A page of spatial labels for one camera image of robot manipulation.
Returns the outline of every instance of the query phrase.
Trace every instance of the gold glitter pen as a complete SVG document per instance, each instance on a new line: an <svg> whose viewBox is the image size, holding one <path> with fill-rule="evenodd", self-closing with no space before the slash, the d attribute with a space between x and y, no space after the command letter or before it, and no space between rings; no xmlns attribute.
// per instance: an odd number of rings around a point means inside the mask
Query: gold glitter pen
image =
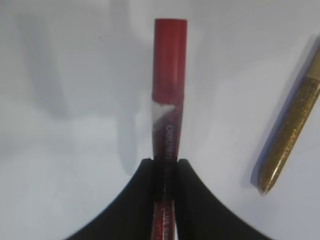
<svg viewBox="0 0 320 240"><path fill-rule="evenodd" d="M320 93L320 47L291 99L258 173L257 188L264 196L275 185Z"/></svg>

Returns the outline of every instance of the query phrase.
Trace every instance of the white surface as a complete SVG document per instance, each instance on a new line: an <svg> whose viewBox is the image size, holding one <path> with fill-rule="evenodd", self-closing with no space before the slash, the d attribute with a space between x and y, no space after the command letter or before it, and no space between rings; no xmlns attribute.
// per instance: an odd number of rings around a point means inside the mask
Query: white surface
<svg viewBox="0 0 320 240"><path fill-rule="evenodd" d="M0 239L67 237L152 155L156 17L189 20L180 157L269 237L319 238L319 102L276 187L262 198L250 176L320 1L1 2Z"/></svg>

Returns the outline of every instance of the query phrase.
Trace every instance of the lip gloss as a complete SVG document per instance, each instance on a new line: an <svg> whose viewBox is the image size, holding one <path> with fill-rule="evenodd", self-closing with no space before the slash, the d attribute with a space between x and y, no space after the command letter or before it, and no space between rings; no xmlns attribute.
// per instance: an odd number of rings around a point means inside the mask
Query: lip gloss
<svg viewBox="0 0 320 240"><path fill-rule="evenodd" d="M175 237L173 177L183 116L186 44L186 20L155 20L152 144L157 184L151 240Z"/></svg>

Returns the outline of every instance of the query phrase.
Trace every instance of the white background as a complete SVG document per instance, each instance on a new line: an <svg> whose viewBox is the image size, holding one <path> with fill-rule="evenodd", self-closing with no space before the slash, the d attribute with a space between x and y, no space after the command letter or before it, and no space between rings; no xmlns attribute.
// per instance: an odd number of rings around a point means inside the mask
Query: white background
<svg viewBox="0 0 320 240"><path fill-rule="evenodd" d="M319 239L320 103L276 186L250 184L320 32L318 0L1 0L0 239L58 240L152 156L154 18L188 19L180 157L276 240Z"/></svg>

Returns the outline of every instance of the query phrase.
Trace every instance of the red cap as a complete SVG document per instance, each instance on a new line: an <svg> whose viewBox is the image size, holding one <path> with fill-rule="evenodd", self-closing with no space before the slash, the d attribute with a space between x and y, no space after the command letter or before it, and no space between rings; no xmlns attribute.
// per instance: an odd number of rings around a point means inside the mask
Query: red cap
<svg viewBox="0 0 320 240"><path fill-rule="evenodd" d="M156 19L152 100L180 105L185 95L187 20Z"/></svg>

